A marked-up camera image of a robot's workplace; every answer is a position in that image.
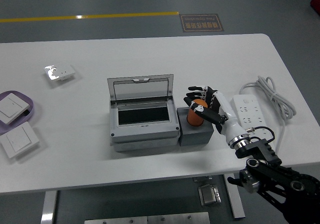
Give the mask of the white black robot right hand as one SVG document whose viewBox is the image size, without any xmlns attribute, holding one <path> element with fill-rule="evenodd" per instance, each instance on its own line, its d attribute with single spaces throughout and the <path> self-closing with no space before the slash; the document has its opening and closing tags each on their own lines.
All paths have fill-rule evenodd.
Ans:
<svg viewBox="0 0 320 224">
<path fill-rule="evenodd" d="M 214 124 L 230 148 L 238 150 L 249 144 L 248 132 L 239 125 L 230 102 L 220 91 L 209 86 L 190 86 L 188 90 L 185 103 L 196 115 Z"/>
</svg>

